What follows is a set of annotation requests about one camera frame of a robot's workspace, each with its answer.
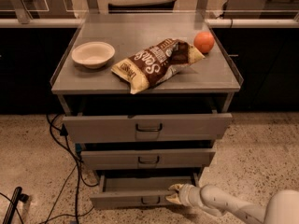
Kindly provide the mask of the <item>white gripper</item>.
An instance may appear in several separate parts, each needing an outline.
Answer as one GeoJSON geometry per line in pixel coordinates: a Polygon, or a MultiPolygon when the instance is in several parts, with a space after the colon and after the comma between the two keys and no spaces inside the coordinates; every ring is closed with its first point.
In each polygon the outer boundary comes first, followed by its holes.
{"type": "Polygon", "coordinates": [[[183,204],[189,207],[203,207],[201,189],[190,184],[174,184],[168,190],[178,191],[165,198],[173,204],[183,204]]]}

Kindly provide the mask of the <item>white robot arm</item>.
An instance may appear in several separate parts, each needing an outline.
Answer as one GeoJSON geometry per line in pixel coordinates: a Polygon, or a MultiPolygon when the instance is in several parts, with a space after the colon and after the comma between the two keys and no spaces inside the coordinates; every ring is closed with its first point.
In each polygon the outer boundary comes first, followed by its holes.
{"type": "Polygon", "coordinates": [[[174,204],[199,207],[215,217],[231,213],[245,224],[299,224],[299,192],[277,192],[266,207],[249,203],[213,185],[198,188],[191,184],[169,187],[173,193],[165,198],[174,204]]]}

